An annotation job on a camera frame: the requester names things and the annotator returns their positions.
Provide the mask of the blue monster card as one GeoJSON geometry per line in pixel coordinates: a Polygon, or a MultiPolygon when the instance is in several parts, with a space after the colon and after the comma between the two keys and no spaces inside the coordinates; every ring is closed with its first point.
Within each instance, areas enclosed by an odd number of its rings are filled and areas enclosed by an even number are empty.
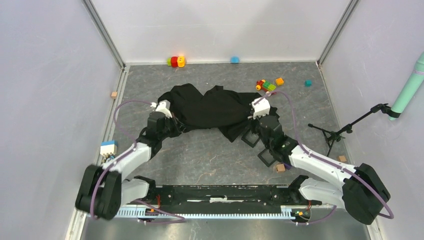
{"type": "Polygon", "coordinates": [[[110,161],[113,161],[115,159],[115,156],[113,156],[113,155],[109,155],[109,156],[107,156],[105,159],[103,159],[102,161],[101,161],[101,163],[102,164],[105,164],[105,163],[108,163],[108,162],[110,162],[110,161]]]}

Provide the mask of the blue round block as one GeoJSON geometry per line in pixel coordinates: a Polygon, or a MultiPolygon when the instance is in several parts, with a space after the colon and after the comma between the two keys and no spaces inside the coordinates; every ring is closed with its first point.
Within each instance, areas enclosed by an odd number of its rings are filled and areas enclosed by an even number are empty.
{"type": "Polygon", "coordinates": [[[238,56],[232,56],[230,58],[230,63],[231,64],[238,64],[240,62],[240,58],[238,56]]]}

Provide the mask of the blue white block toy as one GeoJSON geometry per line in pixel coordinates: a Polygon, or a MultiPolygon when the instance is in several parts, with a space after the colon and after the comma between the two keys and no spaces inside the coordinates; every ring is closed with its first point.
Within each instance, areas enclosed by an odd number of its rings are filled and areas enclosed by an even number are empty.
{"type": "Polygon", "coordinates": [[[115,140],[104,141],[100,144],[99,154],[105,158],[114,156],[117,153],[117,143],[115,140]]]}

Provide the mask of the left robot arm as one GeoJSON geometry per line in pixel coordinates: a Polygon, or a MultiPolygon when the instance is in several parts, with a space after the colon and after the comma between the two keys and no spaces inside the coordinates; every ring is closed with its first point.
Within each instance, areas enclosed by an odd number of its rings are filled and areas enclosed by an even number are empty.
{"type": "Polygon", "coordinates": [[[135,142],[119,156],[101,165],[89,165],[83,174],[75,200],[75,208],[104,220],[113,219],[121,206],[142,200],[145,204],[159,203],[155,180],[128,176],[151,160],[167,138],[180,135],[171,113],[152,112],[147,126],[135,142]]]}

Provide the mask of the tan cube by wall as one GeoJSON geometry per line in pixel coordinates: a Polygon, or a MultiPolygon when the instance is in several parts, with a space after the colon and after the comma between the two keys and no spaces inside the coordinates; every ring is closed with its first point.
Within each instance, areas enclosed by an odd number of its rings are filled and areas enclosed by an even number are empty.
{"type": "Polygon", "coordinates": [[[339,161],[339,162],[342,162],[342,163],[346,163],[348,160],[347,160],[347,158],[346,158],[346,156],[344,156],[344,155],[339,155],[338,157],[337,157],[337,160],[339,161]]]}

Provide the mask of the orange cube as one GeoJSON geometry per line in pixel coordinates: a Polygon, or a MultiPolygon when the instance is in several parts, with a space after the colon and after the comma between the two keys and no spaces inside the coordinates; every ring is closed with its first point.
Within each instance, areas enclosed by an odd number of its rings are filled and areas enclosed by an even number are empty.
{"type": "Polygon", "coordinates": [[[285,81],[281,77],[275,79],[275,84],[277,86],[282,86],[284,83],[285,83],[285,81]]]}

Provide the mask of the black garment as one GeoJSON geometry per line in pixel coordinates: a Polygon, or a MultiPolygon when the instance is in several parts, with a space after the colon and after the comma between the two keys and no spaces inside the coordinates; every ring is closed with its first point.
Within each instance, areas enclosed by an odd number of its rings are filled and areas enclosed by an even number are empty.
{"type": "Polygon", "coordinates": [[[176,85],[158,101],[168,101],[169,110],[183,133],[218,129],[231,143],[248,127],[251,103],[260,98],[257,92],[236,92],[216,85],[202,94],[194,85],[176,85]]]}

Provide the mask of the red yellow green toy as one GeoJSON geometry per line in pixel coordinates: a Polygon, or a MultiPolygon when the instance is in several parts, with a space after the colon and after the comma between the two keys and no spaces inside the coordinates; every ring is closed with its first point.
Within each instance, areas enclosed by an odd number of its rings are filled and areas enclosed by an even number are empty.
{"type": "Polygon", "coordinates": [[[183,68],[186,65],[186,58],[183,55],[172,56],[167,59],[166,63],[172,68],[183,68]]]}

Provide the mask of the small wooden cube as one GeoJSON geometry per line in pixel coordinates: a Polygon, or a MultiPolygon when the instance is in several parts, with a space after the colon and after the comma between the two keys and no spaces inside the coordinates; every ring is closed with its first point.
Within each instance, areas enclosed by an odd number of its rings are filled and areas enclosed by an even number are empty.
{"type": "Polygon", "coordinates": [[[115,100],[118,97],[118,92],[117,91],[112,92],[110,97],[115,100]]]}

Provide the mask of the brown wooden cube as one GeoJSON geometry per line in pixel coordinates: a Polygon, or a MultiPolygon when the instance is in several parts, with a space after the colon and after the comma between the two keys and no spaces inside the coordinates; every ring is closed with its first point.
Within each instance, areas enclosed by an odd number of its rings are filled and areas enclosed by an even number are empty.
{"type": "Polygon", "coordinates": [[[286,167],[284,164],[280,163],[275,166],[275,170],[277,173],[283,173],[286,171],[286,167]]]}

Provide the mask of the mint green tube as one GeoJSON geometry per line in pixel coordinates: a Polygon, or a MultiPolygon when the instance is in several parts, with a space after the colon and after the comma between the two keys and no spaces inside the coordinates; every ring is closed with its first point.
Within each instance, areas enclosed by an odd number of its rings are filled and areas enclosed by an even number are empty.
{"type": "Polygon", "coordinates": [[[417,59],[413,70],[397,96],[393,106],[390,109],[389,120],[394,121],[400,117],[407,105],[410,103],[415,93],[424,81],[424,53],[422,52],[417,59]]]}

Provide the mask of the black square tray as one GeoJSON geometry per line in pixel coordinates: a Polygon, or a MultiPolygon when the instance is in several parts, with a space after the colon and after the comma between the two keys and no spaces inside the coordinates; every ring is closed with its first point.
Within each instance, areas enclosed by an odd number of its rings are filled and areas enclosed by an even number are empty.
{"type": "Polygon", "coordinates": [[[266,148],[264,148],[258,155],[257,157],[260,159],[260,161],[267,167],[269,168],[270,166],[272,166],[275,162],[276,159],[271,155],[270,151],[266,148]]]}
{"type": "Polygon", "coordinates": [[[246,129],[241,136],[241,140],[249,147],[254,148],[260,141],[260,137],[250,129],[246,129]]]}

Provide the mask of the black tripod stand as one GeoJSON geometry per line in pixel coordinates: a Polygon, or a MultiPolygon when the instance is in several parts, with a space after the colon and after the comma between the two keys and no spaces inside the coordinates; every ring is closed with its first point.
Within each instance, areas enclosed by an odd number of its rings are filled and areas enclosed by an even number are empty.
{"type": "Polygon", "coordinates": [[[343,133],[351,134],[353,132],[353,126],[357,124],[358,122],[364,120],[366,117],[370,116],[371,114],[375,114],[377,112],[381,112],[383,114],[388,115],[389,117],[398,118],[400,116],[399,113],[395,113],[392,111],[392,107],[388,105],[388,103],[379,103],[375,106],[373,106],[367,113],[360,116],[356,120],[354,120],[351,123],[346,124],[338,131],[330,131],[326,130],[324,128],[318,127],[313,125],[312,123],[309,123],[307,126],[313,129],[317,129],[322,132],[325,142],[328,146],[328,151],[326,156],[328,157],[333,149],[335,142],[340,142],[345,137],[342,136],[343,133]]]}

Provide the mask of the teal cube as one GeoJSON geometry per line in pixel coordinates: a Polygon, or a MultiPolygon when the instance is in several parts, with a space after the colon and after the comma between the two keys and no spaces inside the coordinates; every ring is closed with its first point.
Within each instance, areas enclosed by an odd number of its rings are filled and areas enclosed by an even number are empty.
{"type": "Polygon", "coordinates": [[[312,86],[312,81],[311,81],[311,80],[306,80],[306,81],[304,82],[304,85],[305,85],[306,87],[311,87],[311,86],[312,86]]]}

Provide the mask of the colourful toy brick car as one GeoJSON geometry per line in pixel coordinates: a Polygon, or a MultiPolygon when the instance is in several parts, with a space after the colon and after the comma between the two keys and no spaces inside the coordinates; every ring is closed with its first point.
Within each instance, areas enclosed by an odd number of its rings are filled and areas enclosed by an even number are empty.
{"type": "Polygon", "coordinates": [[[277,87],[264,79],[256,82],[255,89],[257,91],[273,92],[277,87]]]}

